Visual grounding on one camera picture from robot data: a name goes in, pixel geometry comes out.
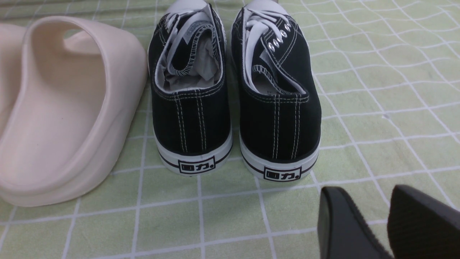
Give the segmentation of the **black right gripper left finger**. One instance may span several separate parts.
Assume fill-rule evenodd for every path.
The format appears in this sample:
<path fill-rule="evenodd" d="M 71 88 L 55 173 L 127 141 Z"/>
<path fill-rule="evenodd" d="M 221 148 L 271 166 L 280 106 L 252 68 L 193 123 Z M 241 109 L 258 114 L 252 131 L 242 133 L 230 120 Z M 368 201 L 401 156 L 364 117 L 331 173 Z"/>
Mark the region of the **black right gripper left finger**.
<path fill-rule="evenodd" d="M 322 187 L 317 234 L 321 259 L 393 258 L 341 187 Z"/>

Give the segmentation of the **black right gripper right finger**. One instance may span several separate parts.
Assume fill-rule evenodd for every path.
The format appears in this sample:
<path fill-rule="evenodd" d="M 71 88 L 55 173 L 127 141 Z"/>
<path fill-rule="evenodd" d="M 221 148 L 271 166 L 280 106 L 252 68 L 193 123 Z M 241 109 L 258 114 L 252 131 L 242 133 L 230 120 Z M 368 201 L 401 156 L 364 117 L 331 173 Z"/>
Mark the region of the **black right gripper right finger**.
<path fill-rule="evenodd" d="M 398 184 L 387 223 L 396 259 L 458 259 L 460 213 L 414 187 Z"/>

